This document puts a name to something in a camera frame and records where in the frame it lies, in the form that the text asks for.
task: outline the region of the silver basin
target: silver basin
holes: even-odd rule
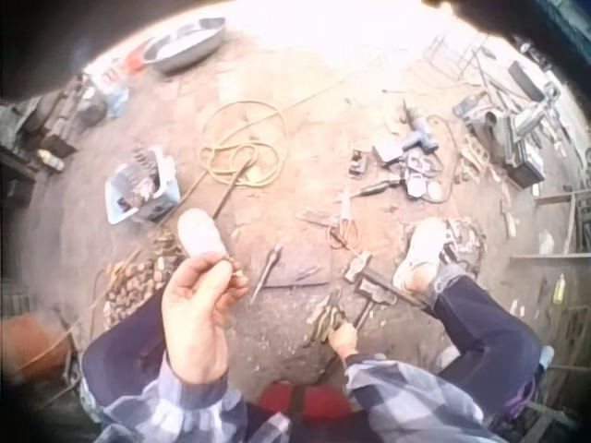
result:
[[[145,65],[172,74],[215,52],[225,38],[225,18],[202,18],[154,37],[142,55]]]

